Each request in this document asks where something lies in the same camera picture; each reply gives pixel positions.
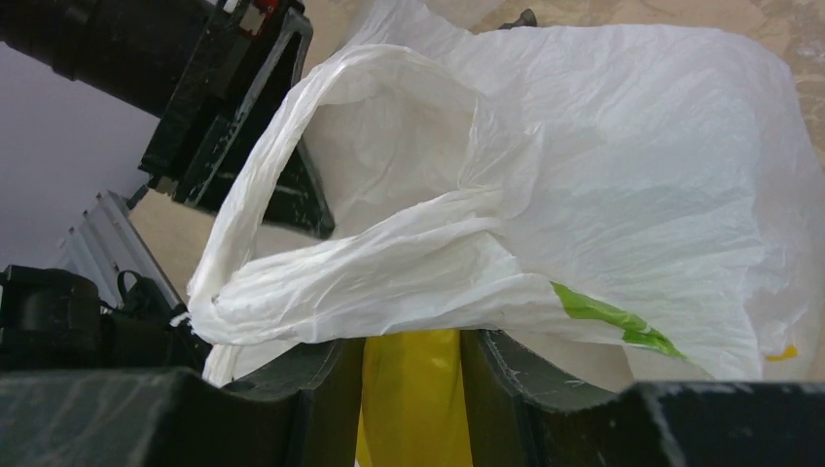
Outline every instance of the yellow object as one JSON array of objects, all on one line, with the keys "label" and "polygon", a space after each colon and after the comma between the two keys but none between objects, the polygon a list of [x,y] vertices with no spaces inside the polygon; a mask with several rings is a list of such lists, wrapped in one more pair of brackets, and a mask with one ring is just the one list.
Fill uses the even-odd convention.
[{"label": "yellow object", "polygon": [[781,362],[782,360],[790,360],[799,356],[799,350],[796,345],[788,345],[781,355],[769,355],[765,357],[769,362]]},{"label": "yellow object", "polygon": [[367,339],[361,467],[471,467],[458,331]]}]

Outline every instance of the white wall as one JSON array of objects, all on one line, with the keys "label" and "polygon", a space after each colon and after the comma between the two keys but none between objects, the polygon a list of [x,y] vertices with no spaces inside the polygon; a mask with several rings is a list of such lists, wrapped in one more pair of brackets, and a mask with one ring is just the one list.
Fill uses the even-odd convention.
[{"label": "white wall", "polygon": [[0,269],[48,266],[94,196],[131,196],[157,119],[0,44]]}]

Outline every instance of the red component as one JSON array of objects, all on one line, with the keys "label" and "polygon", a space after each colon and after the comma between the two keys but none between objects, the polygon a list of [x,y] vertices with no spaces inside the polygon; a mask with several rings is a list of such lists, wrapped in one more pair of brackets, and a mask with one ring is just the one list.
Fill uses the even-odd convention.
[{"label": "red component", "polygon": [[255,4],[269,15],[271,15],[278,8],[278,0],[255,0]]}]

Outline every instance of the yellow mark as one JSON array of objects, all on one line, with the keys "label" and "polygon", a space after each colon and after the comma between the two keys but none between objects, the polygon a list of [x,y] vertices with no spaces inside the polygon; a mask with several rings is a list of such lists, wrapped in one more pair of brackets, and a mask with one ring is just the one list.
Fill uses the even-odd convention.
[{"label": "yellow mark", "polygon": [[790,360],[791,358],[796,358],[798,356],[799,350],[797,350],[796,345],[788,345],[788,348],[786,348],[781,355],[769,355],[765,357],[765,359],[769,362],[781,362],[782,360]]}]

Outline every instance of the scratched black surface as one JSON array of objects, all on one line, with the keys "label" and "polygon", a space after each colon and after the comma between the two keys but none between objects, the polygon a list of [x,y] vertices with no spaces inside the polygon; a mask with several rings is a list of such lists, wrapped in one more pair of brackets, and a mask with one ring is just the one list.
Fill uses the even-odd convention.
[{"label": "scratched black surface", "polygon": [[[312,28],[284,2],[261,37],[249,44],[227,90],[230,96],[203,134],[188,169],[180,177],[173,199],[207,212],[217,212],[250,152],[289,89],[298,82]],[[278,177],[264,213],[264,221],[318,238],[335,228],[319,175],[301,140]]]},{"label": "scratched black surface", "polygon": [[825,463],[825,384],[648,381],[611,394],[490,331],[462,332],[461,356],[476,467]]},{"label": "scratched black surface", "polygon": [[351,467],[363,345],[298,345],[224,390],[174,368],[2,374],[0,466]]}]

